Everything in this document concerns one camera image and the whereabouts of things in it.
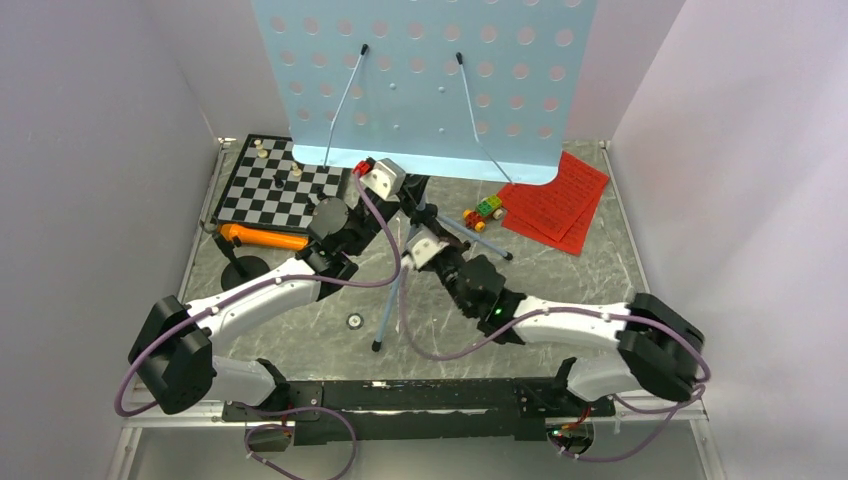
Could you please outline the orange toy microphone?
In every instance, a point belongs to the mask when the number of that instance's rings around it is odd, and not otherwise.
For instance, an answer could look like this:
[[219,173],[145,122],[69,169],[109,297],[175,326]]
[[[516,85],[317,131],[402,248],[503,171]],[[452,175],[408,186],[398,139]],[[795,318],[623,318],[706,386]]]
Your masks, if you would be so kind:
[[219,226],[218,232],[224,239],[238,247],[254,245],[297,251],[306,247],[309,243],[307,237],[254,229],[233,223]]

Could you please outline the red sheet music paper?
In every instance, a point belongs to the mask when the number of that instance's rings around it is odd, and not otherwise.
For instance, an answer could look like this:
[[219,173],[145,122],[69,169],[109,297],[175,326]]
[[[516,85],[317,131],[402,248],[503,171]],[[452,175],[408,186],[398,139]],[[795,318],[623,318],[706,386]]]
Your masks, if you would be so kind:
[[506,216],[524,220],[544,235],[559,240],[589,203],[602,196],[608,181],[607,174],[564,152],[558,174],[551,182],[506,185],[498,196],[507,210]]

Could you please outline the black microphone stand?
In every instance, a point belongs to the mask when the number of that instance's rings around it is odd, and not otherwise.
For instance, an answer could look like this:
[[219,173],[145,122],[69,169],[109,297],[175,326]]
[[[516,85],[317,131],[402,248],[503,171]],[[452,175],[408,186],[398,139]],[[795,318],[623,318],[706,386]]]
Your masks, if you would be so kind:
[[228,260],[228,264],[220,277],[220,284],[224,291],[254,280],[270,271],[269,265],[260,257],[237,256],[235,250],[241,246],[239,240],[228,240],[220,232],[213,232],[212,239],[219,251]]

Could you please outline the light blue music stand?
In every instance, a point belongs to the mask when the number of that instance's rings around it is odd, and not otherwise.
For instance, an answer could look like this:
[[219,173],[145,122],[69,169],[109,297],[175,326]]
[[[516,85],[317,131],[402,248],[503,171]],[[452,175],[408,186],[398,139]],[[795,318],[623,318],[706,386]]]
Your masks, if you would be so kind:
[[256,1],[294,156],[544,185],[593,1]]

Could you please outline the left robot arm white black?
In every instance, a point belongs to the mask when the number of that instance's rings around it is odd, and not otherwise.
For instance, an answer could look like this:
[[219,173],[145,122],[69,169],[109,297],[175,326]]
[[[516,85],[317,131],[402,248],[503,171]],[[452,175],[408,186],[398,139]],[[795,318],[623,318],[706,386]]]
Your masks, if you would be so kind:
[[[317,206],[306,248],[277,268],[239,286],[188,305],[176,297],[157,301],[128,354],[130,367],[114,400],[125,418],[152,408],[173,415],[202,400],[232,401],[272,420],[289,404],[290,385],[268,360],[238,361],[216,351],[265,322],[348,288],[371,289],[392,283],[402,256],[387,222],[397,212],[411,215],[420,205],[427,180],[411,175],[384,181],[356,174],[355,208],[336,207],[331,198]],[[393,270],[384,280],[356,281],[353,257],[384,233],[393,250]]]

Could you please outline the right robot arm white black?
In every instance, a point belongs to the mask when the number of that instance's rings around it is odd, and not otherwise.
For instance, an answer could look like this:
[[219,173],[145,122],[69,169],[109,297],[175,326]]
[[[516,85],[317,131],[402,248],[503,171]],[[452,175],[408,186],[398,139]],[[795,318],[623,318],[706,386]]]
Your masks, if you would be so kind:
[[415,247],[410,256],[416,269],[437,276],[488,342],[602,351],[600,357],[566,359],[559,367],[551,398],[564,415],[633,390],[682,403],[708,379],[703,333],[650,293],[603,305],[554,302],[507,288],[505,277],[482,255],[466,260],[459,249],[440,244]]

